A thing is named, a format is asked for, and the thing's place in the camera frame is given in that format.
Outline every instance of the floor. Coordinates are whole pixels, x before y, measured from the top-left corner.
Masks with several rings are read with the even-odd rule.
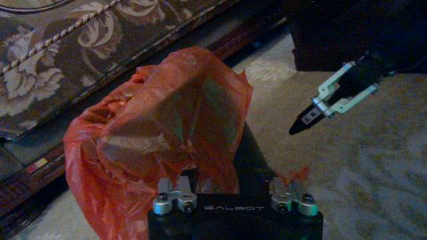
[[[348,113],[289,136],[331,72],[297,72],[281,34],[233,67],[253,86],[247,122],[269,166],[309,167],[323,239],[427,239],[427,75],[384,79]],[[97,239],[67,191],[13,240]]]

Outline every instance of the robotic arm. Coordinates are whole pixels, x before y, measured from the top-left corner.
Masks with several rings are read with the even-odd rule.
[[[309,129],[324,117],[345,113],[377,91],[381,77],[407,71],[427,60],[425,13],[425,1],[413,1],[361,58],[348,62],[321,83],[317,96],[288,131],[291,135]]]

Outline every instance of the screw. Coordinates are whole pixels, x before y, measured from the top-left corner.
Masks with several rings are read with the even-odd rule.
[[[185,203],[184,208],[183,208],[183,212],[187,214],[191,214],[195,210],[195,206],[191,202]]]
[[[313,204],[315,203],[315,198],[313,196],[309,194],[309,193],[304,193],[301,195],[301,201],[305,203],[305,204]]]
[[[277,206],[277,212],[279,212],[280,214],[287,214],[287,213],[288,213],[288,208],[287,208],[287,206],[285,206],[284,204],[279,204],[279,206]]]
[[[157,194],[157,200],[165,202],[168,200],[168,194],[165,192],[160,192]]]

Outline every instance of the sofa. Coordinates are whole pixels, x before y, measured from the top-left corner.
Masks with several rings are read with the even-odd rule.
[[[129,79],[136,66],[157,64],[189,46],[225,59],[284,22],[273,0],[18,4],[0,1],[2,227],[25,215],[32,196],[64,175],[69,122]]]

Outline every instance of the metal bracket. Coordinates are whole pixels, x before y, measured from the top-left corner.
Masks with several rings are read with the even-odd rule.
[[[192,193],[189,179],[180,176],[176,189],[172,189],[171,180],[160,178],[157,183],[157,196],[152,201],[152,211],[156,215],[165,215],[172,211],[172,201],[176,199],[177,208],[191,213],[197,206],[197,195]]]
[[[272,187],[271,207],[277,213],[285,214],[292,208],[292,198],[279,177],[272,179]]]

